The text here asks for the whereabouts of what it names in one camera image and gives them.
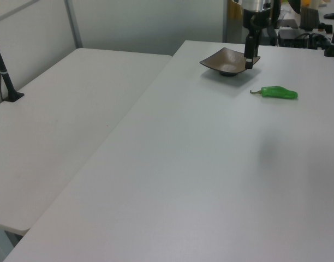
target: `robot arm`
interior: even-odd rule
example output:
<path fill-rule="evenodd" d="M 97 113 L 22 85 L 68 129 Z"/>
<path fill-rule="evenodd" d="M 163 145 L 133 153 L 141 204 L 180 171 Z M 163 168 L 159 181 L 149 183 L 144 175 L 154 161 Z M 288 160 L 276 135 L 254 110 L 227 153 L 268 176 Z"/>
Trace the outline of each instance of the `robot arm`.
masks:
<path fill-rule="evenodd" d="M 242 25 L 249 30 L 244 47 L 246 69 L 253 68 L 253 58 L 258 56 L 261 31 L 276 23 L 280 14 L 280 0 L 233 0 L 243 9 Z"/>

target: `green pepper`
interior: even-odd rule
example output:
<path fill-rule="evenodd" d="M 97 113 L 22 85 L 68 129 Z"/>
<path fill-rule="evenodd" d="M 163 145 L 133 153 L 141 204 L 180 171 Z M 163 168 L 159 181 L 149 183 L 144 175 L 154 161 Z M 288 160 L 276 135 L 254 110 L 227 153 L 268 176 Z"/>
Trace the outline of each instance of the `green pepper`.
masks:
<path fill-rule="evenodd" d="M 296 99 L 298 97 L 298 93 L 288 90 L 282 86 L 266 86 L 262 87 L 257 92 L 249 91 L 251 94 L 261 94 L 262 97 L 278 97 L 284 99 Z"/>

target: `gray wall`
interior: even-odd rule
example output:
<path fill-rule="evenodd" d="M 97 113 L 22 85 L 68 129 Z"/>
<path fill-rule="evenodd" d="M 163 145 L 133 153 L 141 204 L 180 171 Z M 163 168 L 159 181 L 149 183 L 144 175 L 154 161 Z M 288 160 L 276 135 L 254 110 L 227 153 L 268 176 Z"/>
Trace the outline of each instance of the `gray wall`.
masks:
<path fill-rule="evenodd" d="M 173 55 L 223 40 L 226 0 L 68 0 L 83 47 Z"/>

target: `table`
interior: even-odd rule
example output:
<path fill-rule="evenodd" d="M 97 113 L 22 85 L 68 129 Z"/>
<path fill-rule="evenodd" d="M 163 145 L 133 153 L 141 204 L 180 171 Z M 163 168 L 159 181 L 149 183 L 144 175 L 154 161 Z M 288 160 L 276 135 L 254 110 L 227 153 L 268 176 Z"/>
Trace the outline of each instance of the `table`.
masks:
<path fill-rule="evenodd" d="M 186 41 L 5 262 L 334 262 L 334 58 L 226 78 L 199 64 L 225 46 Z"/>
<path fill-rule="evenodd" d="M 24 235 L 169 59 L 77 49 L 0 104 L 0 228 Z"/>

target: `white wall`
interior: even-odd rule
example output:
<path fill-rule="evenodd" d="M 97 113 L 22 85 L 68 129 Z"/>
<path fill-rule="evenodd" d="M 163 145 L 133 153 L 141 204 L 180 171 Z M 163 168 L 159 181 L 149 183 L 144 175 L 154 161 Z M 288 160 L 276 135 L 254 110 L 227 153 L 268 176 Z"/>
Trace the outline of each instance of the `white wall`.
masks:
<path fill-rule="evenodd" d="M 224 0 L 68 2 L 83 47 L 173 55 L 185 40 L 223 40 Z"/>
<path fill-rule="evenodd" d="M 0 50 L 17 90 L 75 50 L 64 0 L 40 0 L 0 21 Z"/>

